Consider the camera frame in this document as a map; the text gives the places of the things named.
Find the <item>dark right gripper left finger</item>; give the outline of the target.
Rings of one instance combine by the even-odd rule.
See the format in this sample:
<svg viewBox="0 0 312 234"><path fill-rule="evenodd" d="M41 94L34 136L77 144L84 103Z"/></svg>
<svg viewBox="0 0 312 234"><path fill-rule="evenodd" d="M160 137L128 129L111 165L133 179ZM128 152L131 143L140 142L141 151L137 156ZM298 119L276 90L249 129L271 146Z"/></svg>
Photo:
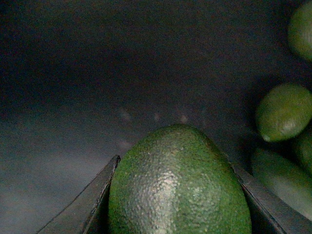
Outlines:
<svg viewBox="0 0 312 234"><path fill-rule="evenodd" d="M119 155L108 164L38 234L107 234L110 187Z"/></svg>

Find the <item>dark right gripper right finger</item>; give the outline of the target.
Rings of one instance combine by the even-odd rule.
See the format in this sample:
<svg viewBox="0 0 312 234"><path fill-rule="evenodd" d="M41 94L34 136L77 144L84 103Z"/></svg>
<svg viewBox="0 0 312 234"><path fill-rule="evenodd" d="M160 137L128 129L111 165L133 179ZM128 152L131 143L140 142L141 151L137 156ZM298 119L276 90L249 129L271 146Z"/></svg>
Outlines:
<svg viewBox="0 0 312 234"><path fill-rule="evenodd" d="M270 193L240 165L231 164L248 203L253 234L310 234L312 222Z"/></svg>

